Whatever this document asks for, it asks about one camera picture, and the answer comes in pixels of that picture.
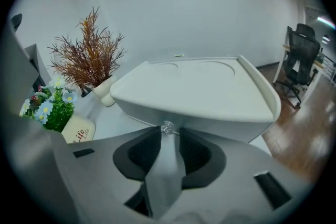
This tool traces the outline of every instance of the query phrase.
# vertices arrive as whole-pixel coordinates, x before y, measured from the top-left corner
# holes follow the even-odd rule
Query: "dried plant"
[[[107,27],[99,31],[95,25],[98,9],[95,11],[92,8],[89,16],[78,24],[83,34],[82,40],[76,40],[73,44],[69,36],[62,36],[56,38],[61,42],[59,47],[57,44],[49,47],[51,53],[55,52],[60,58],[59,62],[51,60],[50,67],[60,72],[67,82],[76,83],[81,88],[88,85],[97,87],[107,80],[119,67],[117,60],[126,53],[123,48],[119,49],[124,38],[121,33],[114,40]]]

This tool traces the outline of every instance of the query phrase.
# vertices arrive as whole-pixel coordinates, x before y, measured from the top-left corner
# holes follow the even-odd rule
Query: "rectangular black slot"
[[[85,155],[89,155],[91,153],[95,152],[91,148],[85,148],[84,150],[74,151],[73,154],[76,158],[83,157]]]
[[[255,175],[254,178],[272,205],[273,209],[279,208],[291,199],[287,191],[270,172],[266,171]]]

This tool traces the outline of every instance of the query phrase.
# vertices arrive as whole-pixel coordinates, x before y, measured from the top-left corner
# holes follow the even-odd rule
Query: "white vase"
[[[101,85],[92,89],[93,93],[98,96],[100,101],[106,106],[111,106],[115,103],[115,100],[110,95],[110,88],[116,81],[117,77],[112,75],[107,80],[103,81]]]
[[[95,131],[96,126],[93,121],[74,112],[65,125],[62,135],[68,144],[80,143],[93,140]]]

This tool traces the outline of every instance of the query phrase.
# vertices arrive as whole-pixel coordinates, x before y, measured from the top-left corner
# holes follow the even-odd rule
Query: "railing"
[[[334,85],[336,85],[336,63],[329,57],[324,55],[323,63],[323,75]]]

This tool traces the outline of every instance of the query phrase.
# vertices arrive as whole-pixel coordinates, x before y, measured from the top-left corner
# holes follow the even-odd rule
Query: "floor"
[[[277,66],[260,70],[272,83]],[[278,80],[284,81],[281,72]],[[281,86],[275,87],[282,96]],[[293,99],[281,100],[278,121],[262,136],[272,156],[295,173],[314,182],[332,150],[336,133],[336,88],[321,77],[312,95],[300,109]]]

